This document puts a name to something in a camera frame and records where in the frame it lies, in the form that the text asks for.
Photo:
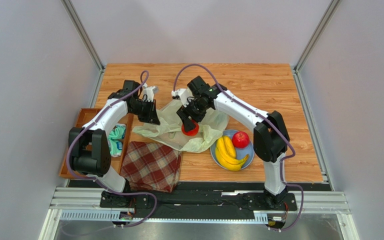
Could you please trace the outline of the yellow fake banana bunch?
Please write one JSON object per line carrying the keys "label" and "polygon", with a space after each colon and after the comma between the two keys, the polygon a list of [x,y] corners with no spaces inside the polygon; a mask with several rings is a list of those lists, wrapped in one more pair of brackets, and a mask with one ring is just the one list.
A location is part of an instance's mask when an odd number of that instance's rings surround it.
{"label": "yellow fake banana bunch", "polygon": [[222,167],[233,172],[240,171],[250,156],[249,154],[246,154],[243,158],[240,159],[229,156],[223,140],[223,136],[216,141],[214,154],[218,163]]}

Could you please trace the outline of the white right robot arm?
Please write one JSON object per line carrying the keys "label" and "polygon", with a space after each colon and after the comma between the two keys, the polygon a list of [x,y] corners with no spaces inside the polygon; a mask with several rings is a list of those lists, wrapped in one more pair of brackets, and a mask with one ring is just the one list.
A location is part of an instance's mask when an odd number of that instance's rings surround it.
{"label": "white right robot arm", "polygon": [[191,80],[186,88],[173,89],[173,99],[180,100],[177,111],[185,130],[193,130],[194,123],[201,122],[208,109],[218,110],[234,118],[253,132],[254,153],[263,160],[265,190],[279,196],[286,191],[283,158],[290,138],[282,115],[260,110],[237,98],[223,85],[209,85],[200,76]]}

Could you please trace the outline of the pale green plastic bag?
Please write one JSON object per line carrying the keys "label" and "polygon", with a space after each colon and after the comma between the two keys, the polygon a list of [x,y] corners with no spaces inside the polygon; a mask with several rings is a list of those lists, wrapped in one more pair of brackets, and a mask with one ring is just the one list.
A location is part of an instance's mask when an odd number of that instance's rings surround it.
{"label": "pale green plastic bag", "polygon": [[176,114],[181,106],[182,103],[179,100],[172,100],[156,111],[159,125],[145,123],[142,126],[135,126],[132,131],[177,151],[189,153],[206,151],[223,135],[230,120],[229,116],[211,108],[198,124],[197,134],[187,136],[182,132],[182,122]]}

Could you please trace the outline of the blue plastic plate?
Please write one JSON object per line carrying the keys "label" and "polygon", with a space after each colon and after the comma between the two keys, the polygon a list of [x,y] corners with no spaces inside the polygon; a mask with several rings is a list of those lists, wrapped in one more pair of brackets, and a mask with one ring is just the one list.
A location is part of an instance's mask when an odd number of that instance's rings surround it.
{"label": "blue plastic plate", "polygon": [[[229,136],[229,138],[232,139],[232,136],[236,132],[238,132],[238,130],[228,129],[228,130],[225,130],[223,132],[222,136]],[[210,147],[210,154],[217,165],[219,165],[221,168],[227,170],[226,168],[222,167],[216,159],[216,156],[215,156],[216,142]],[[251,164],[251,162],[253,161],[253,158],[255,156],[253,144],[251,143],[251,140],[250,140],[247,147],[245,147],[245,148],[236,148],[235,147],[235,150],[236,150],[236,154],[237,154],[237,157],[236,157],[237,159],[242,159],[246,154],[249,154],[248,160],[245,162],[245,164],[241,168],[241,170],[243,170]]]}

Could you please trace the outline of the red fake tomato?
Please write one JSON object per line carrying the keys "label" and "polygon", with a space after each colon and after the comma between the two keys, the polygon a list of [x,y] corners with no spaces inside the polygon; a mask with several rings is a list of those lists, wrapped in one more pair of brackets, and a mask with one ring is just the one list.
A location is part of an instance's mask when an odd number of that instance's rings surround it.
{"label": "red fake tomato", "polygon": [[185,125],[184,124],[181,125],[181,132],[184,135],[189,136],[189,137],[193,137],[193,136],[197,135],[197,133],[199,132],[199,129],[200,129],[199,124],[196,121],[194,121],[194,120],[192,120],[192,123],[194,124],[194,129],[192,129],[190,131],[186,131],[185,130]]}

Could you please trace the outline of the red fake apple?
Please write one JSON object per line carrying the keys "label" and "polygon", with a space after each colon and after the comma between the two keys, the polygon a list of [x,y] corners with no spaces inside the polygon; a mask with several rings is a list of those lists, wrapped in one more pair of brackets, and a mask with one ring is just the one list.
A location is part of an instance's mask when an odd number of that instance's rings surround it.
{"label": "red fake apple", "polygon": [[238,131],[232,136],[231,141],[235,148],[244,149],[250,143],[250,137],[246,132]]}

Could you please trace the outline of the yellow fake mango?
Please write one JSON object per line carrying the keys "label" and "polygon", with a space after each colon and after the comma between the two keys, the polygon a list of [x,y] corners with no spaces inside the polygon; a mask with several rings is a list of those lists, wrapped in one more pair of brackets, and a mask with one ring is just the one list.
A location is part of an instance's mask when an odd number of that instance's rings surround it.
{"label": "yellow fake mango", "polygon": [[226,147],[226,152],[229,156],[231,156],[232,158],[237,158],[237,152],[236,152],[236,149],[233,145],[233,142],[231,140],[231,138],[229,138],[229,136],[227,135],[224,135],[223,137],[223,141],[224,141],[224,145]]}

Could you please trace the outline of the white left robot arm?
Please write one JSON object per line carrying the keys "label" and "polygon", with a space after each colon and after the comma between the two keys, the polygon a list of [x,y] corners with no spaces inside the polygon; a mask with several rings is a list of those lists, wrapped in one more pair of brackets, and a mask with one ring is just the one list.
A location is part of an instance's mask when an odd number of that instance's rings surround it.
{"label": "white left robot arm", "polygon": [[105,106],[82,127],[73,127],[68,134],[66,165],[78,179],[93,180],[106,191],[126,194],[128,181],[111,165],[109,133],[128,114],[142,123],[159,125],[155,94],[157,86],[125,80],[122,89],[111,93]]}

